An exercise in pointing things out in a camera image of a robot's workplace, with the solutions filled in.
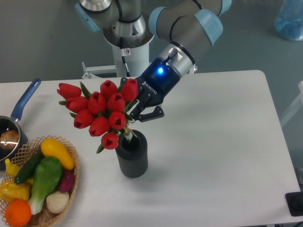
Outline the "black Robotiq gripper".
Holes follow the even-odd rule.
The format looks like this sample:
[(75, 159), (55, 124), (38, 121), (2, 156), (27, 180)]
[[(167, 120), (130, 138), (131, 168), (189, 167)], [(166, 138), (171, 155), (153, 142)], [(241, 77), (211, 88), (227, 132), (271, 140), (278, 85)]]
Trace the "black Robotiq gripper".
[(149, 67), (136, 79), (122, 78), (120, 91), (138, 91), (137, 99), (143, 108), (155, 106), (151, 113), (142, 114), (136, 107), (130, 116), (130, 122), (148, 122), (165, 116), (162, 107), (164, 97), (180, 81), (180, 76), (172, 67), (163, 63), (162, 58), (156, 58)]

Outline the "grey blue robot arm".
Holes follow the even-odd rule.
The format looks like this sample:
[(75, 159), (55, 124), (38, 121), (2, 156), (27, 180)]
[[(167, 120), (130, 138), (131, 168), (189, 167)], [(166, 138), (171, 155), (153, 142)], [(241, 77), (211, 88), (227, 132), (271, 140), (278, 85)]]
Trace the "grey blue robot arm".
[(139, 0), (79, 0), (75, 10), (86, 27), (102, 31), (112, 46), (121, 83), (133, 76), (139, 93), (126, 111), (132, 122), (161, 118), (164, 97), (223, 32), (219, 16), (229, 0), (186, 0), (142, 12)]

